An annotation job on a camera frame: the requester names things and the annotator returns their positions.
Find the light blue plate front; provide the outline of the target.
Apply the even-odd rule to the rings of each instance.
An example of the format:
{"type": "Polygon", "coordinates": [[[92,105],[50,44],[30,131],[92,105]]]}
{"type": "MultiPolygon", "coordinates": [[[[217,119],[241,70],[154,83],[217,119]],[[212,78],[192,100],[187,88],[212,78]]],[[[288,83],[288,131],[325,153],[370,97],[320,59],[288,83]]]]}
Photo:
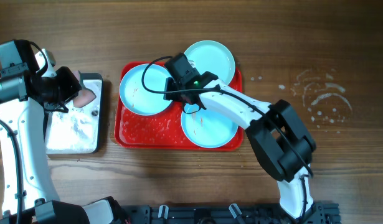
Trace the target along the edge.
{"type": "Polygon", "coordinates": [[[181,114],[181,127],[192,143],[213,149],[226,145],[236,135],[239,126],[224,115],[186,104],[181,114]]]}

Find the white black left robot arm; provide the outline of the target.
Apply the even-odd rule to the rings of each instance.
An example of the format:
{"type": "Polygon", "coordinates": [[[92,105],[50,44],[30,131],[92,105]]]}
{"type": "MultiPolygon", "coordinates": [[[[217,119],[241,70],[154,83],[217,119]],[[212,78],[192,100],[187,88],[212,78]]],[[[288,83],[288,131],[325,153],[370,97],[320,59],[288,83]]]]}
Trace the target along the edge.
{"type": "Polygon", "coordinates": [[[60,202],[48,172],[44,142],[47,112],[68,112],[65,103],[82,89],[67,68],[44,77],[33,54],[36,44],[0,45],[0,143],[6,190],[0,223],[127,223],[112,197],[85,206],[60,202]]]}

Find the light blue plate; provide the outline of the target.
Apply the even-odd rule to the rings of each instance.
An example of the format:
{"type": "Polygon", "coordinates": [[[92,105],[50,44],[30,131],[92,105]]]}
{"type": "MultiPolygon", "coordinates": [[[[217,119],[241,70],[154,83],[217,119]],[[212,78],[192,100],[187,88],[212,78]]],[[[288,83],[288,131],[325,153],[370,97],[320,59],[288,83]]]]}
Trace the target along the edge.
{"type": "MultiPolygon", "coordinates": [[[[165,100],[162,94],[151,93],[142,85],[142,74],[147,63],[131,68],[123,76],[120,83],[120,99],[131,112],[150,116],[163,112],[172,103],[165,100]]],[[[151,90],[164,91],[169,72],[162,66],[152,65],[146,71],[144,84],[151,90]]]]}
{"type": "Polygon", "coordinates": [[[224,115],[186,104],[181,114],[181,127],[192,143],[213,149],[226,145],[236,135],[239,126],[224,115]]]}
{"type": "Polygon", "coordinates": [[[184,54],[200,74],[211,72],[227,85],[232,81],[235,59],[230,50],[220,42],[198,41],[188,47],[184,54]]]}

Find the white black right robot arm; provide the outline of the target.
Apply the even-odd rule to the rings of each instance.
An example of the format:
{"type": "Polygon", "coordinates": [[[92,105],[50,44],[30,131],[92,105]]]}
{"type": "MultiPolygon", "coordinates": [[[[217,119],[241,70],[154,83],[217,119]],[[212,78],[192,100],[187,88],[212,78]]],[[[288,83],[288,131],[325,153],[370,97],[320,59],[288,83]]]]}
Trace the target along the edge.
{"type": "Polygon", "coordinates": [[[211,73],[189,86],[167,78],[164,89],[164,99],[197,104],[244,129],[258,163],[277,181],[283,211],[300,223],[307,220],[313,206],[308,178],[313,176],[310,164],[316,143],[289,102],[253,99],[211,73]]]}

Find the light blue plate back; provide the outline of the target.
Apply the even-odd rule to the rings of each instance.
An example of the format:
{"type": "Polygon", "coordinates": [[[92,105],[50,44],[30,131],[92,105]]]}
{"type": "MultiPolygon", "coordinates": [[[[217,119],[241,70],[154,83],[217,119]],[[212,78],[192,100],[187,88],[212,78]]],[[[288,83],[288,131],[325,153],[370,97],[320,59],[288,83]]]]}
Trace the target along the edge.
{"type": "Polygon", "coordinates": [[[230,50],[220,42],[198,41],[188,47],[184,54],[200,74],[211,72],[227,85],[232,81],[235,59],[230,50]]]}

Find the pink sponge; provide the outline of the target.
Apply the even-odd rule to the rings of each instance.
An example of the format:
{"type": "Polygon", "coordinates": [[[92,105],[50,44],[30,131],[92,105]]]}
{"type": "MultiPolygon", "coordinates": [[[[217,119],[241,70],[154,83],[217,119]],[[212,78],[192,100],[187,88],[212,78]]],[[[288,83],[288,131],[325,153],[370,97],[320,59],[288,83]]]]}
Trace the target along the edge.
{"type": "Polygon", "coordinates": [[[83,78],[78,70],[76,70],[73,74],[75,75],[79,84],[81,84],[81,87],[82,87],[82,89],[78,92],[78,96],[76,96],[72,100],[73,106],[75,108],[82,108],[88,105],[89,103],[91,103],[96,98],[96,95],[94,94],[93,91],[84,87],[83,78]]]}

